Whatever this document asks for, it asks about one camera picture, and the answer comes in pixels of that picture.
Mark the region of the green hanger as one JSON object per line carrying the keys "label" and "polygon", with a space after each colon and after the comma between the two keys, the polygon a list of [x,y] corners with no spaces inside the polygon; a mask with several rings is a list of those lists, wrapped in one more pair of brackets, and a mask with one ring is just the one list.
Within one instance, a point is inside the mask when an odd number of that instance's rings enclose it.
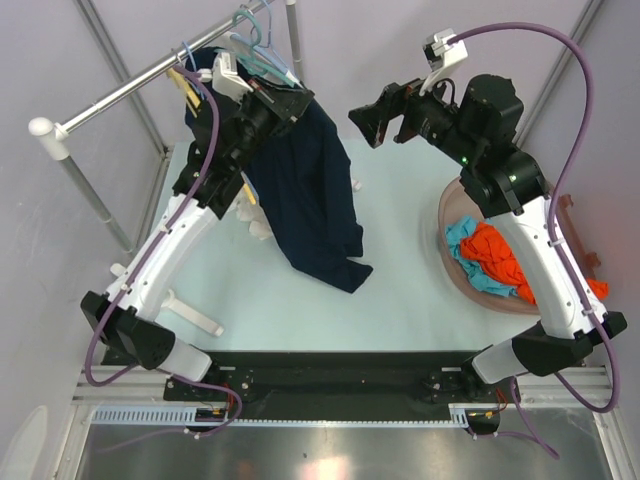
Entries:
{"label": "green hanger", "polygon": [[293,69],[279,55],[273,43],[273,13],[267,1],[261,3],[267,11],[267,28],[263,30],[260,20],[247,5],[238,8],[232,16],[232,25],[241,21],[250,23],[248,36],[233,33],[231,39],[247,48],[247,52],[240,54],[241,63],[252,74],[263,78],[272,77],[288,87],[303,87],[302,80]]}

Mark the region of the navy blue t-shirt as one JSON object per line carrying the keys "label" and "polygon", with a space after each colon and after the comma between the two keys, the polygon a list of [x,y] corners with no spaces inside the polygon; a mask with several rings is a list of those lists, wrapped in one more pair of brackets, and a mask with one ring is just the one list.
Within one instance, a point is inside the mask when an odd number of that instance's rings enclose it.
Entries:
{"label": "navy blue t-shirt", "polygon": [[[243,66],[238,74],[247,83],[254,77],[265,79]],[[231,100],[210,83],[197,79],[194,84],[206,96],[212,94],[218,104]],[[275,240],[294,269],[347,293],[367,280],[373,269],[358,261],[363,255],[364,230],[355,213],[351,160],[335,123],[315,98],[286,134],[270,138],[259,148],[242,173],[255,188]],[[301,199],[311,192],[324,194],[324,216]],[[329,240],[290,244],[301,236],[295,230],[303,226],[321,232],[329,227]]]}

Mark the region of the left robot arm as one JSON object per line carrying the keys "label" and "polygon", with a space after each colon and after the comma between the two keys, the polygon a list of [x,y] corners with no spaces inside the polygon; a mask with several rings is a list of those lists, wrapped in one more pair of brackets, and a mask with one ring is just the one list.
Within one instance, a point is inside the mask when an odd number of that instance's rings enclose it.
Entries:
{"label": "left robot arm", "polygon": [[270,138],[286,134],[314,98],[304,87],[254,77],[238,100],[218,104],[212,94],[192,115],[194,140],[167,207],[141,250],[102,294],[89,291],[81,310],[93,329],[89,346],[103,343],[131,366],[186,381],[197,398],[221,387],[212,359],[156,321],[178,270],[201,238],[223,218],[244,184],[243,169]]}

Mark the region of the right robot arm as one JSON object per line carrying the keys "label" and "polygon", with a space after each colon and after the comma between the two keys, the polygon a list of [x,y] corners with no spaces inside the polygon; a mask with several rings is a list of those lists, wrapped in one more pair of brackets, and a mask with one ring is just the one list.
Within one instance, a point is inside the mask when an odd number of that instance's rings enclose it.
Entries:
{"label": "right robot arm", "polygon": [[459,164],[465,193],[506,240],[532,289],[539,321],[468,361],[461,388],[473,401],[486,400],[509,377],[572,367],[601,343],[601,331],[613,338],[627,326],[594,295],[566,243],[551,238],[561,228],[550,211],[549,184],[513,142],[523,110],[511,80],[482,74],[459,104],[446,102],[439,89],[421,94],[411,81],[387,85],[374,103],[348,113],[373,148],[401,118],[395,142],[420,136]]}

